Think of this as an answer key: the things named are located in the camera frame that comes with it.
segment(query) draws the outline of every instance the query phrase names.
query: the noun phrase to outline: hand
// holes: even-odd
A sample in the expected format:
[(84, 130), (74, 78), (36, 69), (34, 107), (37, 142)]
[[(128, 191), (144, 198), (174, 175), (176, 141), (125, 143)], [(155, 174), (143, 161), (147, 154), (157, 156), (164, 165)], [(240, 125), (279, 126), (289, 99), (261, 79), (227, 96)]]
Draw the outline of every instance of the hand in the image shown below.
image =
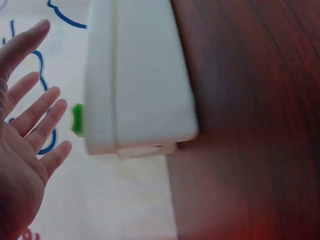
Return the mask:
[(59, 97), (60, 90), (57, 87), (46, 91), (13, 122), (4, 122), (40, 76), (35, 72), (30, 73), (8, 91), (7, 81), (22, 60), (41, 44), (49, 29), (49, 22), (44, 20), (17, 35), (0, 49), (1, 239), (18, 239), (32, 223), (41, 206), (50, 176), (63, 163), (72, 148), (71, 143), (65, 141), (40, 160), (36, 156), (67, 109), (67, 102), (58, 100), (35, 127)]

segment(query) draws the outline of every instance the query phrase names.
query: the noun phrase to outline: wood grain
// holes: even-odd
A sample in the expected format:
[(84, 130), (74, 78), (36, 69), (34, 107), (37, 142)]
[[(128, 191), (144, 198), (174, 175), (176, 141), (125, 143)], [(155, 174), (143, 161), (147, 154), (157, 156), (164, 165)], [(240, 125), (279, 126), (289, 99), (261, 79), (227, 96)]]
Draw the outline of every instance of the wood grain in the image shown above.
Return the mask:
[(168, 157), (179, 240), (320, 239), (320, 1), (172, 5), (200, 125)]

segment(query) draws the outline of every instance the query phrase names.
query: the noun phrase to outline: finger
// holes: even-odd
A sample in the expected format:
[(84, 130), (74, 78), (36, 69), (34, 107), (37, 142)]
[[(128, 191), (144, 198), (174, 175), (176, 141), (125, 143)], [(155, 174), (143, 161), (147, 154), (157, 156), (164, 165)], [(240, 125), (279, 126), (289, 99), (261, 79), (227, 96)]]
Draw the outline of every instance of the finger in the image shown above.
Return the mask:
[(34, 152), (38, 153), (45, 144), (67, 109), (67, 101), (58, 100), (50, 109), (44, 119), (30, 132), (25, 139), (31, 144)]
[(30, 231), (29, 228), (27, 228), (24, 233), (22, 234), (22, 239), (23, 240), (32, 240), (32, 232)]
[(37, 72), (31, 72), (21, 78), (9, 89), (4, 110), (4, 118), (8, 117), (20, 100), (36, 85), (39, 80), (40, 74)]
[(50, 88), (10, 124), (24, 138), (58, 99), (59, 95), (60, 89), (58, 87), (54, 86)]
[(42, 20), (31, 29), (18, 34), (0, 49), (0, 82), (8, 81), (16, 67), (42, 43), (49, 30), (49, 21)]
[(49, 178), (55, 172), (55, 170), (64, 162), (64, 160), (70, 154), (71, 149), (71, 142), (64, 141), (54, 150), (48, 152), (41, 158), (41, 161), (48, 172)]

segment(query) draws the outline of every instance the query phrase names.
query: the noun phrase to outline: blue drawing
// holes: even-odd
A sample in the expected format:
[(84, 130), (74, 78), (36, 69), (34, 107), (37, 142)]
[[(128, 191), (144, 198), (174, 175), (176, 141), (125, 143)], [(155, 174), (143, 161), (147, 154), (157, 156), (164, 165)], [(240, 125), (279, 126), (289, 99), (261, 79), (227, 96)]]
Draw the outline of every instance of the blue drawing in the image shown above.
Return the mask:
[[(10, 28), (11, 28), (11, 36), (12, 38), (14, 38), (16, 36), (16, 31), (15, 31), (15, 21), (12, 20), (10, 21)], [(6, 44), (6, 38), (4, 37), (2, 39), (2, 43), (3, 45)], [(47, 91), (48, 90), (48, 85), (43, 77), (43, 70), (44, 70), (44, 59), (43, 59), (43, 56), (41, 54), (41, 52), (39, 52), (38, 50), (35, 50), (32, 54), (36, 55), (39, 59), (39, 62), (40, 62), (40, 70), (39, 70), (39, 73), (40, 73), (40, 81), (41, 81), (41, 84), (43, 86), (43, 90), (44, 91)], [(14, 118), (11, 118), (9, 120), (9, 123), (11, 123), (12, 121), (14, 120)], [(50, 152), (55, 144), (56, 144), (56, 141), (57, 141), (57, 130), (54, 129), (53, 132), (52, 132), (52, 140), (51, 140), (51, 143), (49, 144), (48, 147), (44, 148), (44, 149), (41, 149), (39, 152), (38, 152), (38, 155), (44, 155), (48, 152)]]
[(79, 29), (87, 29), (88, 26), (85, 25), (85, 24), (82, 24), (82, 23), (78, 23), (76, 21), (73, 21), (71, 20), (70, 18), (68, 18), (67, 16), (65, 16), (57, 6), (53, 5), (51, 3), (51, 0), (48, 0), (47, 4), (46, 4), (49, 8), (52, 8), (55, 12), (55, 14), (61, 18), (63, 21), (65, 21), (67, 24), (71, 25), (71, 26), (74, 26), (76, 28), (79, 28)]
[(8, 0), (4, 0), (4, 2), (1, 4), (0, 6), (0, 12), (5, 8), (5, 6), (7, 5)]

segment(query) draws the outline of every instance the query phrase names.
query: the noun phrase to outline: blue line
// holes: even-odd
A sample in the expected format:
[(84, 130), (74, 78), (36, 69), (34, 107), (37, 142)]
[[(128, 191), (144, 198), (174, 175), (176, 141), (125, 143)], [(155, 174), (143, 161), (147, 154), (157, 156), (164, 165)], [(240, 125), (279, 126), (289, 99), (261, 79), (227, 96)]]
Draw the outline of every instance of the blue line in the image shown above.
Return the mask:
[[(14, 20), (10, 21), (10, 28), (11, 28), (12, 38), (14, 38), (16, 36), (15, 21)], [(6, 38), (5, 37), (2, 39), (2, 43), (3, 44), (6, 43)], [(40, 71), (39, 71), (39, 73), (40, 73), (40, 81), (41, 81), (41, 84), (43, 86), (43, 90), (47, 91), (48, 90), (48, 85), (47, 85), (44, 77), (42, 76), (42, 73), (43, 73), (43, 70), (44, 70), (44, 59), (43, 59), (43, 56), (42, 56), (41, 52), (39, 52), (38, 50), (35, 50), (34, 52), (32, 52), (32, 54), (36, 55), (38, 57), (39, 61), (40, 61)], [(13, 120), (14, 120), (14, 118), (11, 118), (9, 120), (9, 123), (11, 123)], [(57, 141), (57, 130), (54, 129), (53, 132), (52, 132), (51, 143), (45, 149), (41, 149), (38, 152), (38, 155), (45, 155), (46, 153), (50, 152), (55, 147), (56, 141)]]
[(51, 0), (48, 0), (47, 6), (48, 6), (49, 8), (52, 8), (52, 9), (54, 10), (55, 14), (56, 14), (60, 19), (62, 19), (63, 21), (65, 21), (67, 24), (70, 24), (71, 26), (74, 26), (74, 27), (79, 28), (79, 29), (87, 29), (87, 28), (88, 28), (87, 25), (84, 25), (84, 24), (78, 23), (78, 22), (76, 22), (76, 21), (73, 21), (73, 20), (71, 20), (70, 18), (68, 18), (67, 16), (65, 16), (65, 15), (59, 10), (59, 8), (58, 8), (57, 6), (52, 5)]
[(0, 6), (0, 12), (5, 8), (7, 3), (8, 3), (8, 0), (5, 0), (4, 3)]

